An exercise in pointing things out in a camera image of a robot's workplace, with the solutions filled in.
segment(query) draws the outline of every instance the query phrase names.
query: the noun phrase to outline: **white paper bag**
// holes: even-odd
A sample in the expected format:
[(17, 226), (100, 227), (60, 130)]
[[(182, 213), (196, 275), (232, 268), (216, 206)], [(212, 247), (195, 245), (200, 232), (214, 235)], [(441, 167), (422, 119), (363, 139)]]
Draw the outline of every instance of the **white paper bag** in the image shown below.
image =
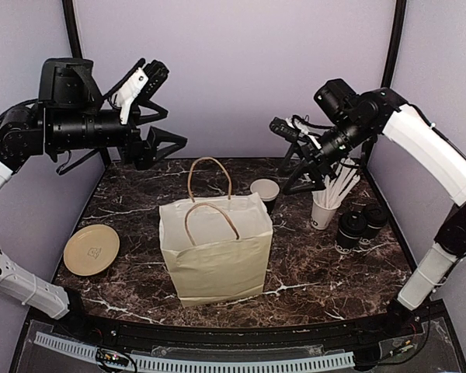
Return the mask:
[[(227, 197), (195, 198), (195, 165), (215, 161), (230, 180)], [(211, 158), (197, 159), (190, 199), (159, 208), (161, 251), (184, 307), (263, 292), (273, 223), (259, 195), (232, 196), (231, 179)]]

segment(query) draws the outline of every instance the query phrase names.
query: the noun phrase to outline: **white paper cup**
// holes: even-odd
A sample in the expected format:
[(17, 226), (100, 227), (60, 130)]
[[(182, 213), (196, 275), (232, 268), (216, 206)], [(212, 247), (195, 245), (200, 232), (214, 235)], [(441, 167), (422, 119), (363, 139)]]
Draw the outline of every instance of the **white paper cup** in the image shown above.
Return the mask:
[(280, 187), (269, 179), (258, 179), (250, 185), (252, 193), (259, 193), (261, 200), (266, 205), (267, 213), (271, 215), (276, 204), (276, 198), (280, 193)]
[(320, 206), (316, 203), (316, 199), (312, 199), (312, 213), (311, 213), (311, 225), (313, 228), (324, 230), (328, 228), (329, 222), (335, 216), (336, 210), (340, 207), (340, 204), (334, 208), (328, 209)]

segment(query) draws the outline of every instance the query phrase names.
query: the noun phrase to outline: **dark marble surface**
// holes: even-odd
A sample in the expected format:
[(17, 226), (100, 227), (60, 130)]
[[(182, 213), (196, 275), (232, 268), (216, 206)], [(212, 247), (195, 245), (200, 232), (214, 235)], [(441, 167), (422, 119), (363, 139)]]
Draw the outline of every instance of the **dark marble surface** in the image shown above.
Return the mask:
[[(252, 181), (276, 176), (279, 159), (223, 159), (235, 194)], [(55, 284), (78, 289), (89, 313), (174, 326), (292, 326), (375, 315), (410, 275), (389, 226), (369, 251), (341, 255), (334, 249), (339, 215), (376, 202), (362, 178), (325, 231), (310, 226), (311, 194), (280, 195), (273, 212), (273, 246), (264, 292), (254, 298), (184, 309), (159, 249), (158, 206), (187, 197), (191, 160), (163, 162), (148, 171), (109, 167), (78, 228), (105, 224), (120, 236), (113, 265), (92, 277), (71, 274), (62, 263)], [(212, 197), (227, 180), (212, 162), (197, 166), (193, 190)]]

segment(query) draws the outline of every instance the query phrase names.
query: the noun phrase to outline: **paper plate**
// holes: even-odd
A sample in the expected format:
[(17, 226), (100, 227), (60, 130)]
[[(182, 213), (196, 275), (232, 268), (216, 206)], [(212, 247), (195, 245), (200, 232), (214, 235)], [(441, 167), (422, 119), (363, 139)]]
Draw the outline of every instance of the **paper plate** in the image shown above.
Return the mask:
[(105, 270), (119, 252), (119, 236), (111, 227), (90, 225), (77, 231), (64, 249), (65, 266), (78, 276)]

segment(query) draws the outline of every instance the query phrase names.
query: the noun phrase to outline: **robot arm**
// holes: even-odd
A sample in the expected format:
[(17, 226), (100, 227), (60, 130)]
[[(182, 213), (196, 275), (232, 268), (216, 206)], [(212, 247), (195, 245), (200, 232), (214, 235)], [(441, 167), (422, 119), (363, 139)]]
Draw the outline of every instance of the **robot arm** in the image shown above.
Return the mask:
[[(159, 61), (144, 64), (142, 58), (103, 96), (92, 77), (92, 61), (47, 60), (33, 107), (27, 106), (31, 102), (24, 102), (0, 116), (0, 189), (29, 157), (44, 152), (56, 162), (58, 154), (75, 149), (94, 149), (89, 153), (94, 155), (97, 149), (117, 147), (123, 162), (133, 163), (137, 169), (149, 169), (183, 148), (186, 138), (155, 127), (151, 127), (147, 139), (140, 136), (138, 126), (164, 119), (168, 113), (150, 98), (167, 79), (169, 71)], [(101, 110), (106, 99), (113, 107), (111, 110)], [(157, 113), (141, 115), (139, 106)], [(171, 145), (159, 148), (162, 142)], [(52, 319), (74, 318), (79, 324), (84, 314), (76, 291), (36, 277), (1, 250), (0, 292), (43, 311)]]
[[(458, 207), (440, 227), (432, 248), (388, 308), (389, 324), (404, 320), (444, 279), (466, 253), (466, 156), (443, 136), (415, 106), (391, 89), (357, 95), (342, 79), (327, 82), (315, 94), (316, 103), (334, 127), (318, 135), (309, 123), (275, 118), (270, 128), (291, 143), (280, 168), (291, 172), (286, 194), (324, 189), (323, 178), (334, 177), (332, 165), (363, 142), (383, 134), (418, 160), (445, 188)], [(297, 154), (294, 169), (287, 165)], [(303, 175), (309, 184), (296, 185)]]

